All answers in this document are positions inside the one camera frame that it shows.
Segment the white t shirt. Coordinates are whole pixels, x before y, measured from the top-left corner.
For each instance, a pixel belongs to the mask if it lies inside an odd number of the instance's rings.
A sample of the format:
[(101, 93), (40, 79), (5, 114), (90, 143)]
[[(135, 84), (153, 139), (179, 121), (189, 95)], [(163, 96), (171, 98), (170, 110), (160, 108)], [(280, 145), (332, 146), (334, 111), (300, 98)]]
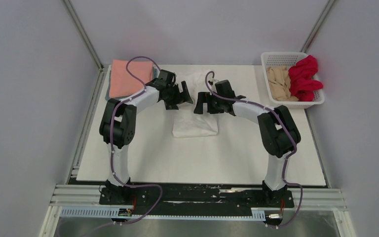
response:
[(172, 134), (174, 138), (195, 138), (218, 135), (218, 120), (215, 115), (204, 112), (195, 114), (198, 93), (206, 92), (205, 76), (208, 70), (177, 72), (178, 83), (185, 81), (192, 104), (182, 103), (173, 111)]

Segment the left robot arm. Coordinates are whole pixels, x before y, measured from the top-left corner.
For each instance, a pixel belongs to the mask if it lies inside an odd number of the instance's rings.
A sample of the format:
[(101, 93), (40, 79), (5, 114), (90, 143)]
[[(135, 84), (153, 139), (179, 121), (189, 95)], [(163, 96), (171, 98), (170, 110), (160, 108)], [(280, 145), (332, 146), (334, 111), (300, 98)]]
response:
[(135, 94), (122, 100), (110, 99), (106, 104), (99, 127), (110, 154), (106, 188), (119, 204), (128, 203), (131, 189), (137, 187), (130, 183), (128, 149), (136, 133), (138, 113), (160, 101), (164, 102), (166, 110), (176, 110), (182, 103), (193, 103), (187, 82), (183, 80), (177, 84), (176, 77), (173, 72), (160, 70), (150, 82), (139, 79), (143, 88)]

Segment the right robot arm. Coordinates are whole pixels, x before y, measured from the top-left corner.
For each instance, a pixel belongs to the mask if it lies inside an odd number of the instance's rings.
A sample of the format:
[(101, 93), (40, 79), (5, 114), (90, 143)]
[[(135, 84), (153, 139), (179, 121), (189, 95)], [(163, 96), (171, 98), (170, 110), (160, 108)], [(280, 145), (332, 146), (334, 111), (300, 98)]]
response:
[(263, 202), (275, 206), (288, 189), (286, 171), (289, 158), (301, 141), (299, 130), (286, 106), (266, 107), (236, 96), (228, 80), (207, 80), (207, 92), (198, 94), (195, 114), (230, 114), (258, 125), (268, 165), (263, 180)]

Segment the folded grey-blue t shirt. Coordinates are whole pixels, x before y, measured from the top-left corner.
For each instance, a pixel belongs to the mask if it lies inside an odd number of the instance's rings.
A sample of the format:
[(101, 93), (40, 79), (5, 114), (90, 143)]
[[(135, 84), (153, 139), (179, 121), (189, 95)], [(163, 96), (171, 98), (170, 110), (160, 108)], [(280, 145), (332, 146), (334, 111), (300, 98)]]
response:
[[(108, 76), (108, 88), (107, 88), (107, 91), (106, 91), (106, 95), (105, 95), (105, 100), (108, 101), (110, 99), (110, 88), (111, 88), (111, 75), (112, 75), (112, 71), (109, 72), (109, 76)], [(152, 68), (152, 79), (154, 79), (156, 76), (158, 75), (158, 69), (156, 67), (153, 67)]]

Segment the folded pink t shirt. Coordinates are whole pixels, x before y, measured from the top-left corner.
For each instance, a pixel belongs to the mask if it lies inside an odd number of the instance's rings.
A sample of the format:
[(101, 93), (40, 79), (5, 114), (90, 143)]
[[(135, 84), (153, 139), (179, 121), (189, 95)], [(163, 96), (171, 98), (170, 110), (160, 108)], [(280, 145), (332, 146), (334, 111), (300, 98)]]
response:
[[(110, 98), (127, 97), (143, 88), (143, 85), (131, 76), (126, 69), (127, 61), (113, 60), (111, 66)], [(144, 84), (152, 80), (153, 63), (150, 61), (133, 61), (128, 70)]]

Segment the beige t shirt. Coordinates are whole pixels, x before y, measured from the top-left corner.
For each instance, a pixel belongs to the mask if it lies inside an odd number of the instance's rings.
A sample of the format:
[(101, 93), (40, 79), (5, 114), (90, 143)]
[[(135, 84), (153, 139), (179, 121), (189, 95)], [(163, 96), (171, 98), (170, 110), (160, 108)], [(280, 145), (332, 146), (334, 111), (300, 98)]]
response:
[(291, 79), (287, 66), (271, 66), (266, 68), (267, 81), (271, 95), (276, 101), (297, 102), (299, 99), (290, 92)]

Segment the red t shirt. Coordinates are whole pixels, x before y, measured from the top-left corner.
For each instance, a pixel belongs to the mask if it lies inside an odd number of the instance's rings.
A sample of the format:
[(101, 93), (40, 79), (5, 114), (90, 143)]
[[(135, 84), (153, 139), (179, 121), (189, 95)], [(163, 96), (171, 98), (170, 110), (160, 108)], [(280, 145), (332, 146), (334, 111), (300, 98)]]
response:
[(291, 95), (301, 102), (312, 102), (315, 98), (314, 92), (324, 87), (322, 82), (313, 78), (317, 72), (317, 59), (312, 55), (308, 55), (292, 66), (288, 70)]

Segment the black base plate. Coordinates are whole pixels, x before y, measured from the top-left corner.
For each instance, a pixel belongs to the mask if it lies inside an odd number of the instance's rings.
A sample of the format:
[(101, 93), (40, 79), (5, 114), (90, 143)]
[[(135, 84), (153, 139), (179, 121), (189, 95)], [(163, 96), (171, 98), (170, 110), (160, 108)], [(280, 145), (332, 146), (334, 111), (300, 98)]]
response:
[(128, 199), (100, 189), (99, 204), (129, 205), (132, 214), (163, 216), (249, 216), (252, 208), (293, 208), (291, 191), (279, 200), (268, 200), (263, 185), (135, 183)]

